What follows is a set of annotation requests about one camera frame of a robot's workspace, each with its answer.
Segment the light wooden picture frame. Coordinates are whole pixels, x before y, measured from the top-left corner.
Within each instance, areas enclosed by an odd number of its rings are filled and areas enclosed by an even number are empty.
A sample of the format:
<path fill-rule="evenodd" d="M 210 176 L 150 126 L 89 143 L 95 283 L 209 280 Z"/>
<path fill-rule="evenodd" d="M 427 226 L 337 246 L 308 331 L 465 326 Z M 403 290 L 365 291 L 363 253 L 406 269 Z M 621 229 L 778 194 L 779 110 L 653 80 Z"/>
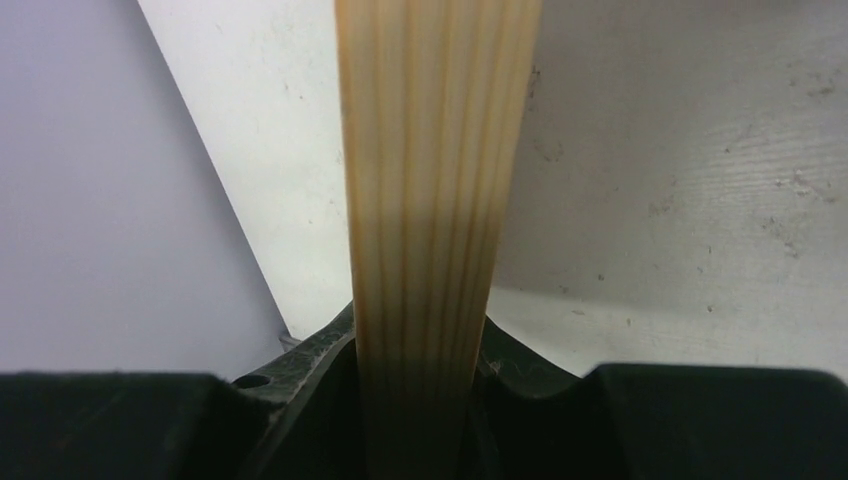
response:
<path fill-rule="evenodd" d="M 372 479 L 456 476 L 543 5 L 334 5 Z"/>

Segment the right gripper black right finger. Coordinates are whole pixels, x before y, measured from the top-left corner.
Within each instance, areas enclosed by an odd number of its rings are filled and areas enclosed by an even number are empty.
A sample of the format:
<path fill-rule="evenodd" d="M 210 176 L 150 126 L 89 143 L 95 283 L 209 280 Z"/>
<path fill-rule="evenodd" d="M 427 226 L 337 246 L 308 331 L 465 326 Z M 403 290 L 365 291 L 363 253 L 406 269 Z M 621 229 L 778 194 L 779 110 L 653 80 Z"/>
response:
<path fill-rule="evenodd" d="M 467 479 L 843 479 L 847 387 L 813 370 L 607 363 L 578 377 L 487 322 Z"/>

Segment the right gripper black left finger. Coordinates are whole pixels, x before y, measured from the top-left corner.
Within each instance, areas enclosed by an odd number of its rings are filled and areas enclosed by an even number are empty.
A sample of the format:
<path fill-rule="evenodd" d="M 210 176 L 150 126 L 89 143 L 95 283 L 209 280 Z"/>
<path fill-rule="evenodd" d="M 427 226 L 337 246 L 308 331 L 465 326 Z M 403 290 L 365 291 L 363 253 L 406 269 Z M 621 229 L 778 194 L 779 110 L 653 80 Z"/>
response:
<path fill-rule="evenodd" d="M 206 373 L 1 378 L 5 479 L 361 479 L 353 310 L 234 381 Z"/>

